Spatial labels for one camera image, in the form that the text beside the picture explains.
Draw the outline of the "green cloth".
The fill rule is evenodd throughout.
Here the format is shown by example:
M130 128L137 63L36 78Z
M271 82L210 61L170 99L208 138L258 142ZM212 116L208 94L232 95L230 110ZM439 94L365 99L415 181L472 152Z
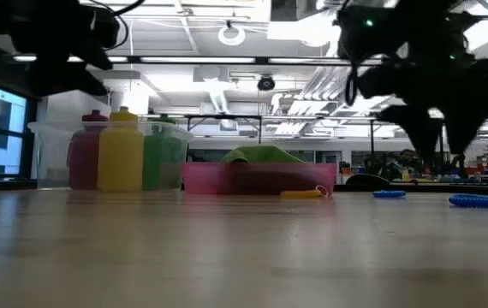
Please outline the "green cloth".
M274 145L239 146L227 153L222 162L302 163L302 160Z

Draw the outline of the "large clear plastic bin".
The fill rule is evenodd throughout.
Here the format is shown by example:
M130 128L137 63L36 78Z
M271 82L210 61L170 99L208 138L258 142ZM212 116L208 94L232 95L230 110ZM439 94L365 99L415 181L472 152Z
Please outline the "large clear plastic bin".
M86 122L85 124L106 128L108 122ZM72 135L82 129L85 124L81 121L66 121L33 122L29 125L37 137L37 182L40 188L70 188L67 164L69 141ZM147 127L152 124L155 122L138 121L138 129L146 136L150 134ZM192 134L182 130L189 135L190 141Z

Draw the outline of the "person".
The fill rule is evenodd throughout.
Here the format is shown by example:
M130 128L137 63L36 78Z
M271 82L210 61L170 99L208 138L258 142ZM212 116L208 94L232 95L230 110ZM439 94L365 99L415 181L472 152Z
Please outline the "person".
M410 182L425 171L422 157L414 150L405 149L393 155L393 181Z

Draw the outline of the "pink plastic bin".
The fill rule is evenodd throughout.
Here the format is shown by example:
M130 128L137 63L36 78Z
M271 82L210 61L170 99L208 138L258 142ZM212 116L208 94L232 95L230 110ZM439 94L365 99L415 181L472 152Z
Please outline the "pink plastic bin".
M333 193L335 163L185 163L183 185L190 194L279 195L323 187Z

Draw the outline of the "purple sports bottle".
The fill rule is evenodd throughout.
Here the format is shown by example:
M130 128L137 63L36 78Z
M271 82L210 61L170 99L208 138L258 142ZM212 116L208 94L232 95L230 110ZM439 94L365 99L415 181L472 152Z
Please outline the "purple sports bottle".
M100 110L92 110L83 115L81 122L103 122L109 118L101 114ZM75 132L68 146L69 187L74 190L98 189L98 150L99 135L104 126L84 125Z

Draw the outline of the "black overhead rail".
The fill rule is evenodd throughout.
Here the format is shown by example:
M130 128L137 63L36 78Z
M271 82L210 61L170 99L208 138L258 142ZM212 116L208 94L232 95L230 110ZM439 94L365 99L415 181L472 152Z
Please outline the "black overhead rail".
M242 63L166 63L166 62L142 62L140 60L143 56L126 56L128 58L128 62L125 63L114 63L114 64L146 64L146 65L185 65L185 64L193 64L193 65L258 65L258 66L267 66L267 65L282 65L282 64L272 64L268 62L270 57L266 56L256 56L256 63L249 63L249 64L242 64ZM339 65L331 65L331 66L348 66L350 61L340 59L341 61L345 61L345 64ZM312 65L283 65L283 66L312 66Z

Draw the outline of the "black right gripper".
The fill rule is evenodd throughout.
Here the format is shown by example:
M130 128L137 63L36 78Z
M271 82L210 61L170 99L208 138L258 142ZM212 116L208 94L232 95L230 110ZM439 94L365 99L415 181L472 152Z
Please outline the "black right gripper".
M430 109L444 114L451 153L463 153L488 119L488 59L461 65L387 61L360 75L357 87L364 98L394 95L404 102L384 108L378 119L401 127L423 158L433 158L441 132Z

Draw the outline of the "green sports bottle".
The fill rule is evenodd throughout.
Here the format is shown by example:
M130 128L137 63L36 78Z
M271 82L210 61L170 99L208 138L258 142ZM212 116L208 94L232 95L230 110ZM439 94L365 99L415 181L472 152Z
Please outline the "green sports bottle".
M142 189L180 190L189 135L165 114L153 121L144 138Z

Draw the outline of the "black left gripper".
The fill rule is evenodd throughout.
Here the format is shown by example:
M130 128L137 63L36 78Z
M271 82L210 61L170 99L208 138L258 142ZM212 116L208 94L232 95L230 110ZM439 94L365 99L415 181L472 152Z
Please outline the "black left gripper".
M65 63L77 56L96 68L109 70L106 50L117 41L117 14L107 8L12 8L10 37L16 50L37 57L36 62ZM105 96L108 91L79 63L29 68L33 94L40 97L81 91Z

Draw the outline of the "orange coil wristband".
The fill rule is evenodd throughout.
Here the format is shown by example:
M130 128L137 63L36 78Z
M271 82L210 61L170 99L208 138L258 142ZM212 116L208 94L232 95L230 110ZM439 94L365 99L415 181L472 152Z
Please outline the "orange coil wristband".
M324 198L328 195L329 191L323 186L315 186L312 190L281 192L283 198Z

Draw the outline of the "yellow sports bottle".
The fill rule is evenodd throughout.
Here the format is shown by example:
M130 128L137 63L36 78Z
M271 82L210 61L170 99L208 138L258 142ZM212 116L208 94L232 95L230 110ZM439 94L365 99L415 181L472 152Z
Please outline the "yellow sports bottle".
M110 114L99 135L98 189L102 192L135 192L142 188L145 135L138 116L127 106Z

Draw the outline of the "black office chair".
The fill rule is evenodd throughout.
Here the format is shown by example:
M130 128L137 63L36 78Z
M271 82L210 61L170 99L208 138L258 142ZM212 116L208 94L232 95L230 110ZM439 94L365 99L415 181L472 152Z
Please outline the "black office chair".
M386 187L390 185L390 181L378 175L357 174L350 176L346 181L346 185Z

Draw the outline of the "ceiling light strip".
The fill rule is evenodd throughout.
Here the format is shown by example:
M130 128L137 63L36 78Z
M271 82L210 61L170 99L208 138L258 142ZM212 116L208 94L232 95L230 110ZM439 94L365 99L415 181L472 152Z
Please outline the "ceiling light strip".
M268 59L269 63L282 65L339 65L345 64L338 58L319 58L319 57L271 57Z
M12 56L13 60L17 62L34 62L37 60L36 56ZM108 56L109 61L113 63L125 63L128 62L128 58L126 56ZM68 62L83 62L77 56L70 56L67 60Z
M198 56L143 56L142 62L166 62L166 63L256 63L254 57L198 57Z

